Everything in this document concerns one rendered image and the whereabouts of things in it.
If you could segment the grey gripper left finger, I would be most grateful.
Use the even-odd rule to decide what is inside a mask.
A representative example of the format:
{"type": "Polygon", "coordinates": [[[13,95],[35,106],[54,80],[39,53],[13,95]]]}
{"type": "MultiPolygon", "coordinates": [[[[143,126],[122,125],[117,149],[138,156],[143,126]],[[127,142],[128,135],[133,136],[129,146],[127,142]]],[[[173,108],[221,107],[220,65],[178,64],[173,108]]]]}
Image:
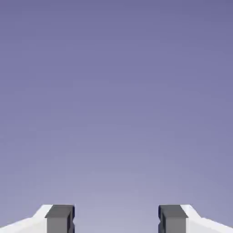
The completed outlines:
{"type": "Polygon", "coordinates": [[[29,218],[0,227],[0,233],[75,233],[75,206],[44,204],[29,218]]]}

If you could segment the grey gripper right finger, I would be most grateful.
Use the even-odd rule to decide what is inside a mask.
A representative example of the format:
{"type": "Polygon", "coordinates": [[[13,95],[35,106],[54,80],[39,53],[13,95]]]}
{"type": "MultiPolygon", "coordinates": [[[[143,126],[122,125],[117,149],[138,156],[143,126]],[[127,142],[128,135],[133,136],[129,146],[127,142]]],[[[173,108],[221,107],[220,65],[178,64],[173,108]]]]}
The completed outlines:
{"type": "Polygon", "coordinates": [[[233,228],[201,217],[190,204],[158,206],[158,233],[233,233],[233,228]]]}

